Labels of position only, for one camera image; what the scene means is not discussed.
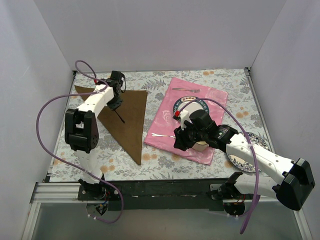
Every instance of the floral tablecloth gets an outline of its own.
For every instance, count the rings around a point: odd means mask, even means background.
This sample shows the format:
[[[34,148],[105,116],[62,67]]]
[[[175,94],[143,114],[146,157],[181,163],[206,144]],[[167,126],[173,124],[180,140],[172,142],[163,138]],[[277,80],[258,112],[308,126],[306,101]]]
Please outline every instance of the floral tablecloth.
[[[247,132],[262,137],[268,143],[261,116],[243,69],[146,71],[125,72],[124,74],[126,76],[127,90],[147,90],[148,92],[143,139],[147,135],[171,78],[177,77],[228,92],[227,109],[236,116]],[[97,75],[98,78],[108,78],[109,76],[109,73],[99,73]],[[76,75],[74,84],[87,88],[95,87],[91,79],[81,74]],[[71,91],[72,93],[76,92],[74,86]],[[68,108],[76,108],[82,102],[79,96],[71,97]],[[226,113],[222,123],[240,130]],[[106,180],[228,178],[233,172],[239,171],[228,160],[226,154],[220,150],[215,151],[212,164],[209,166],[145,144],[142,147],[142,164],[137,165],[101,122],[97,121],[97,124],[100,136],[97,145],[99,151],[98,162]],[[75,152],[65,143],[64,132],[64,129],[62,129],[56,154],[79,165]],[[83,173],[80,170],[57,159],[52,161],[52,165],[50,182],[77,182],[82,177]]]

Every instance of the white wall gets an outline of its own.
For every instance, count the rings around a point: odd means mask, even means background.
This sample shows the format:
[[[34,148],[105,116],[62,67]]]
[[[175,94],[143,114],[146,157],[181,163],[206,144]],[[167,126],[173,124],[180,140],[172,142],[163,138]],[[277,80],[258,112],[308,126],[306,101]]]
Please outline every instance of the white wall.
[[[252,66],[253,85],[276,152],[309,161],[315,189],[304,204],[320,236],[320,1],[288,0]]]
[[[286,0],[34,0],[74,69],[252,66]]]
[[[65,94],[72,71],[32,0],[0,0],[0,239],[22,236],[35,182],[51,158],[36,137],[36,117],[50,98]],[[45,144],[53,150],[66,100],[41,118]]]

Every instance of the pink placemat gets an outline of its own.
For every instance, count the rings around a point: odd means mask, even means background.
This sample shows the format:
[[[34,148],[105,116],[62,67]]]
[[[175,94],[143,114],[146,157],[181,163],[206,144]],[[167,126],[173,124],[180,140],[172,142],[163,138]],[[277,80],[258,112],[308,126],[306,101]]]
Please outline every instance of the pink placemat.
[[[199,93],[193,93],[185,90],[173,90],[173,88],[183,88],[189,90],[200,90]],[[156,113],[151,127],[144,139],[144,143],[158,149],[168,151],[179,155],[191,161],[210,165],[215,150],[207,147],[204,151],[196,151],[192,148],[187,151],[174,148],[175,139],[173,137],[152,136],[152,133],[159,135],[174,136],[174,129],[180,126],[180,123],[173,119],[174,112],[182,108],[186,102],[195,98],[209,98],[216,100],[223,106],[226,106],[228,93],[208,86],[181,80],[173,77],[165,93],[162,103]],[[186,110],[203,109],[209,113],[212,120],[220,125],[224,116],[224,110],[213,102],[196,101],[185,108]]]

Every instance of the brown napkin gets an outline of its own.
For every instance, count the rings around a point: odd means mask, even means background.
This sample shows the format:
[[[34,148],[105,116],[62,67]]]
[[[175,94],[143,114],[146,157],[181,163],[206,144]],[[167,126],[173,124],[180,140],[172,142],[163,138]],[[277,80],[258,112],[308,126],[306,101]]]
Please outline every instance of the brown napkin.
[[[75,90],[79,94],[94,91],[93,88],[81,86],[75,86]],[[109,133],[138,165],[141,165],[142,134],[144,130],[147,95],[148,93],[146,91],[130,90],[121,94],[123,103],[116,111],[125,123],[107,106],[102,109],[98,116],[98,119]],[[89,96],[81,97],[85,101]]]

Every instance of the patterned plate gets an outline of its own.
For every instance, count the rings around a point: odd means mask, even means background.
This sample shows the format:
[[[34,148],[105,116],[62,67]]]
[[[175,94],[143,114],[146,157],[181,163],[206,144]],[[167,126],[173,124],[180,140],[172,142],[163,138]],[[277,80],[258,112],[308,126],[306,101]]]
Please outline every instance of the patterned plate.
[[[248,132],[249,138],[251,140],[252,143],[254,144],[258,144],[259,146],[263,147],[264,149],[269,150],[269,147],[267,145],[267,143],[265,142],[265,140],[263,140],[261,137],[259,137],[258,135],[252,133],[252,132]],[[234,155],[230,155],[227,154],[228,158],[230,159],[230,161],[240,170],[247,172],[247,173],[255,173],[255,167],[253,165],[251,165],[250,163],[244,161],[243,159],[241,159],[240,157],[234,156]]]

